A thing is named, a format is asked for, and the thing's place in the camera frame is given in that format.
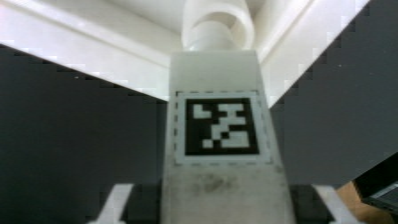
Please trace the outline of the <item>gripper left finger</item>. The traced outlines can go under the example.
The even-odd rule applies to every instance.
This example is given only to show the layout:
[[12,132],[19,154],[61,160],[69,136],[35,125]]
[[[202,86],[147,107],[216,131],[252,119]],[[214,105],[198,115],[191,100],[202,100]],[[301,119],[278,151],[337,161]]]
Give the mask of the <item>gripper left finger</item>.
[[0,45],[0,224],[159,224],[166,102]]

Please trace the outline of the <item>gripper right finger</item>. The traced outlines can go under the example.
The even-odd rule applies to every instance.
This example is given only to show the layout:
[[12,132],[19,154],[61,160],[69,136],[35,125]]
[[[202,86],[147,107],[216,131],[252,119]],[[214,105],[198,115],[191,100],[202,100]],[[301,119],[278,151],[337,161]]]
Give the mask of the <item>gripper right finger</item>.
[[337,187],[360,221],[392,224],[351,180],[398,153],[398,0],[369,1],[271,115],[289,183]]

